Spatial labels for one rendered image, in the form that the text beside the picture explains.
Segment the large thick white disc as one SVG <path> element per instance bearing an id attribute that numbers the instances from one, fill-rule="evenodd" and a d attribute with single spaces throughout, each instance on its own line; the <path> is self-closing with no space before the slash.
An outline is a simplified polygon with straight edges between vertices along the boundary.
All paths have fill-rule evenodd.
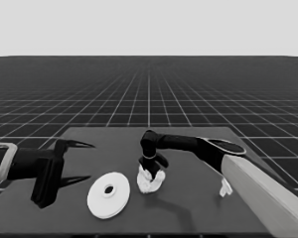
<path id="1" fill-rule="evenodd" d="M 86 204 L 92 215 L 109 219 L 123 210 L 130 196 L 128 178 L 118 172 L 107 173 L 90 187 Z"/>

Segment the white round carrier with pins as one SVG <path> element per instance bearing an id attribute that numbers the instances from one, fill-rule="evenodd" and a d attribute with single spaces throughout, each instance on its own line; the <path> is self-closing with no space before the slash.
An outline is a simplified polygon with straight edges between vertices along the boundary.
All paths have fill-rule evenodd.
<path id="1" fill-rule="evenodd" d="M 152 181 L 152 180 L 137 179 L 137 185 L 139 183 L 150 183 L 150 181 Z M 162 185 L 162 183 L 157 182 L 155 185 L 151 186 L 149 193 L 157 191 L 161 187 L 161 185 Z"/>

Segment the small white T-shaped piece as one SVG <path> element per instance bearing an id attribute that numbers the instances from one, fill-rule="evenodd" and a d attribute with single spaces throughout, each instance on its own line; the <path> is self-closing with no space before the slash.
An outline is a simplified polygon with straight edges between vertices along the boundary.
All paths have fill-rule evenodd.
<path id="1" fill-rule="evenodd" d="M 223 178 L 222 187 L 220 189 L 220 196 L 225 197 L 226 195 L 231 195 L 231 194 L 232 194 L 232 188 L 229 182 L 225 178 Z"/>

